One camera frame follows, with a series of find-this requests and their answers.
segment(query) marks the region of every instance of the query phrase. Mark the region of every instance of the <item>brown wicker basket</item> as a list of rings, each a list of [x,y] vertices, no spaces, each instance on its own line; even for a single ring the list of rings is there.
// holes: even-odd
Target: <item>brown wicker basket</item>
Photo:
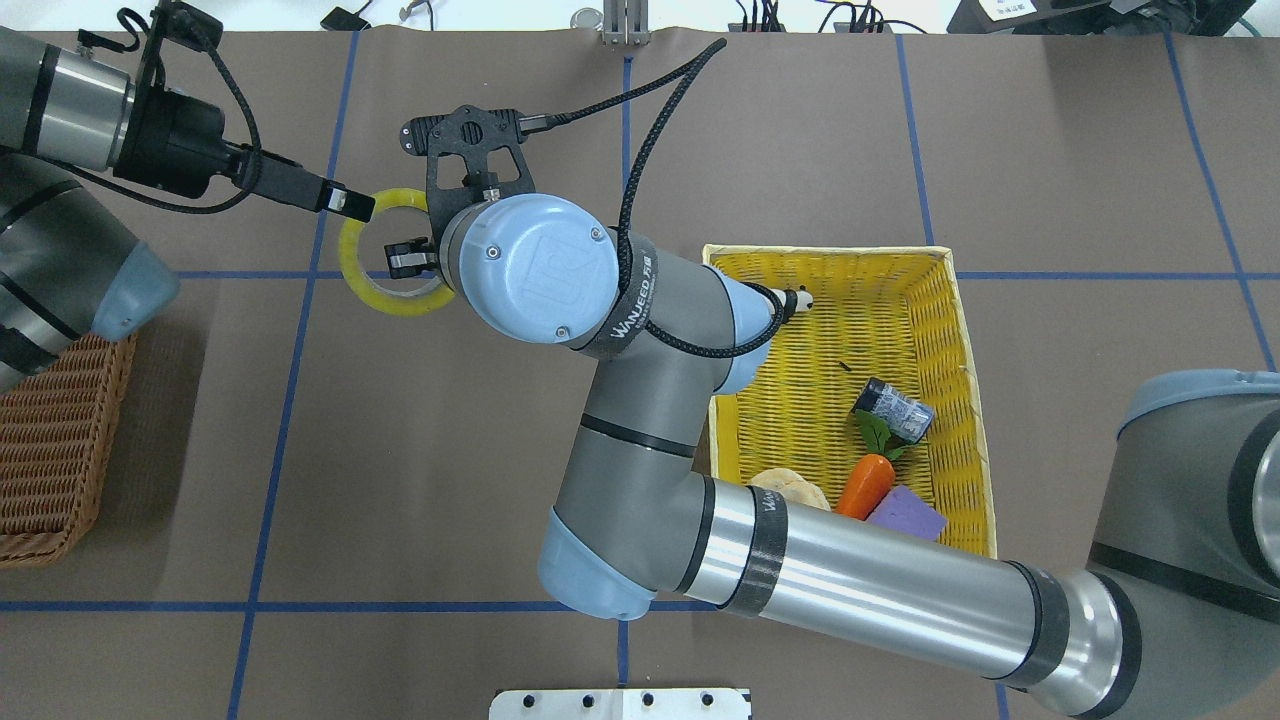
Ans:
[[[136,337],[84,336],[0,398],[0,568],[47,565],[93,527]]]

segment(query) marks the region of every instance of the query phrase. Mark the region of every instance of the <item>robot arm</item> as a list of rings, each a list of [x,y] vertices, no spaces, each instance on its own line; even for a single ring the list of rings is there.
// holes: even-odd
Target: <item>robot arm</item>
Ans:
[[[402,146],[428,159],[438,241],[387,255],[393,275],[439,270],[509,337],[599,360],[539,561],[553,597],[632,620],[658,592],[685,593],[1079,717],[1199,716],[1280,665],[1280,375],[1143,386],[1084,570],[1053,575],[788,506],[691,471],[708,400],[746,387],[769,346],[703,350],[760,336],[778,304],[534,192],[525,119],[463,106],[406,124]],[[488,173],[499,149],[516,156],[513,183]],[[462,188],[436,184],[445,154],[466,161]],[[643,332],[653,325],[664,332]]]
[[[183,197],[202,196],[214,176],[224,176],[244,193],[370,219],[371,197],[264,151],[247,104],[251,143],[237,145],[223,140],[220,109],[164,86],[161,44],[172,40],[216,58],[221,23],[174,0],[160,0],[151,18],[137,82],[87,53],[0,27],[0,146],[91,170],[111,168],[116,177]]]
[[[122,340],[178,292],[178,278],[70,173],[111,186],[83,172],[111,168],[184,197],[202,196],[214,176],[241,188],[218,205],[186,206],[111,186],[186,213],[220,211],[256,193],[316,213],[372,215],[372,197],[262,150],[252,111],[216,54],[216,19],[173,0],[160,0],[150,28],[136,13],[122,10],[124,18],[147,33],[137,82],[88,53],[0,27],[0,395],[49,368],[83,333]],[[223,140],[221,110],[165,88],[165,40],[214,59],[244,113],[248,145]],[[81,41],[129,50],[83,31]]]

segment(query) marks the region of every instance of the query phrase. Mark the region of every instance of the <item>ur logo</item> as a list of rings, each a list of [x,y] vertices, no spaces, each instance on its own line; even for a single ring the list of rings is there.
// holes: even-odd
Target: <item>ur logo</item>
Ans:
[[[525,292],[561,305],[582,299],[584,281],[599,268],[599,256],[582,252],[566,240],[543,237],[532,252]]]

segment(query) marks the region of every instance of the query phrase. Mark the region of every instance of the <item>basket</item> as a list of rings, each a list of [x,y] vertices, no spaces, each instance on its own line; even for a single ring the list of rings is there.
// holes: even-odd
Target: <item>basket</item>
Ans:
[[[0,398],[0,568],[47,565],[97,519],[136,336],[84,336]]]
[[[867,452],[850,409],[874,375],[937,411],[928,445],[895,461],[899,483],[947,518],[941,543],[995,557],[987,439],[951,251],[709,245],[703,259],[735,279],[804,284],[814,296],[813,310],[773,338],[755,380],[712,398],[712,474],[745,483],[790,468],[835,506]]]

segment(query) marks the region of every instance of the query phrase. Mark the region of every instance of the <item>purple sponge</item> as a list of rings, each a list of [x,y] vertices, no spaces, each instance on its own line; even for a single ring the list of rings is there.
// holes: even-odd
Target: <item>purple sponge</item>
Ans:
[[[906,486],[891,489],[867,521],[927,541],[937,541],[947,527],[947,519]]]

